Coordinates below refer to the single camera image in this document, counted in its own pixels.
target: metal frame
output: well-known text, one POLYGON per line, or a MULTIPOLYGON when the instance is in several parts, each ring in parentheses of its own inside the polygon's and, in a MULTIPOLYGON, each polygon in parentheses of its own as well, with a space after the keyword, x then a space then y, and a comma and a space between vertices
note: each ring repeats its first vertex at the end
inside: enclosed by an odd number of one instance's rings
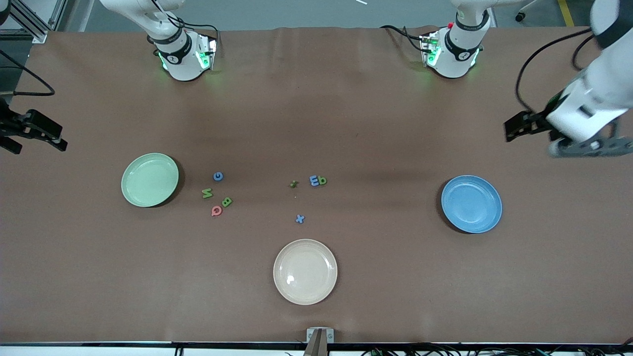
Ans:
POLYGON ((11 17, 22 29, 2 30, 0 39, 15 40, 33 37, 33 43, 45 43, 47 32, 60 26, 70 0, 57 0, 51 17, 45 22, 22 0, 11 0, 11 17))
POLYGON ((33 43, 46 42, 48 31, 52 28, 33 12, 22 0, 11 0, 11 17, 31 36, 33 43))

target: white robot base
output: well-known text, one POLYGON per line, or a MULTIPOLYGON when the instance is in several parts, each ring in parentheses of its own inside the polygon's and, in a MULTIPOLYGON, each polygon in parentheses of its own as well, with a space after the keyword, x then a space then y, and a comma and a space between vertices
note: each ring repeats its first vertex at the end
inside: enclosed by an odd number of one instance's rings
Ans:
POLYGON ((420 48, 428 49, 430 53, 422 52, 422 61, 425 67, 433 68, 439 75, 446 78, 459 78, 464 76, 470 67, 475 65, 479 49, 469 59, 459 61, 453 53, 446 49, 445 38, 449 29, 447 27, 427 36, 420 36, 420 48))
POLYGON ((217 49, 217 40, 215 39, 210 39, 194 31, 187 31, 187 35, 194 45, 179 64, 172 64, 169 56, 164 58, 160 52, 158 53, 158 57, 163 63, 163 69, 169 72, 174 79, 184 82, 198 78, 205 70, 212 70, 217 49))

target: green led light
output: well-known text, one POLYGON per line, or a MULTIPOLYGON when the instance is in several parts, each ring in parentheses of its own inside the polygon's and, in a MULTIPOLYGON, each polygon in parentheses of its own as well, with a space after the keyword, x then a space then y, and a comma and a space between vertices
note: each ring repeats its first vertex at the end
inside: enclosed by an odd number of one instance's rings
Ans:
POLYGON ((202 69, 207 69, 209 68, 209 56, 207 56, 204 53, 199 53, 196 52, 197 58, 198 58, 198 62, 200 62, 200 66, 202 67, 202 69))
POLYGON ((429 54, 429 65, 433 66, 437 63, 437 59, 439 58, 439 55, 442 53, 442 50, 439 46, 437 46, 433 52, 431 52, 429 54))
POLYGON ((160 58, 160 61, 163 63, 163 69, 168 70, 167 69, 167 64, 165 64, 165 60, 163 59, 163 55, 160 54, 160 52, 158 53, 158 58, 160 58))
POLYGON ((476 50, 475 54, 473 54, 473 60, 470 62, 471 67, 475 65, 475 60, 477 59, 478 54, 479 54, 479 50, 476 50))

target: brown tabletop cover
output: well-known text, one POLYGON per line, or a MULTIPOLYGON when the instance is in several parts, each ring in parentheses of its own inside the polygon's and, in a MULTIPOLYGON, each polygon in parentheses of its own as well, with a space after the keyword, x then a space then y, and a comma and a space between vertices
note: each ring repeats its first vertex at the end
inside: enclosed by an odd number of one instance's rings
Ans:
MULTIPOLYGON (((503 131, 522 63, 574 30, 492 29, 456 80, 386 30, 226 32, 215 70, 193 82, 171 79, 143 33, 50 33, 27 65, 57 94, 12 109, 59 122, 68 151, 18 139, 20 155, 0 152, 0 341, 294 341, 311 326, 343 342, 623 341, 633 156, 554 159, 546 134, 506 143, 503 131), (150 152, 173 157, 181 182, 167 204, 137 208, 120 180, 150 152), (442 217, 442 185, 461 174, 499 191, 492 231, 442 217), (306 307, 272 278, 301 238, 339 266, 332 294, 306 307)), ((582 38, 530 65, 530 104, 575 75, 582 38)), ((40 88, 23 75, 20 89, 40 88)))

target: green plate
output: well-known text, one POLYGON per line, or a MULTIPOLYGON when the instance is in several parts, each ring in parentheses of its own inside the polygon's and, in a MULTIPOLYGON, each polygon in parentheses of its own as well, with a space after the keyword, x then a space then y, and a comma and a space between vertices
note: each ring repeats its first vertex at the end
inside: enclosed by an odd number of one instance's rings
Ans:
POLYGON ((178 167, 169 156, 148 153, 135 159, 121 178, 121 191, 131 204, 147 208, 169 198, 178 185, 178 167))

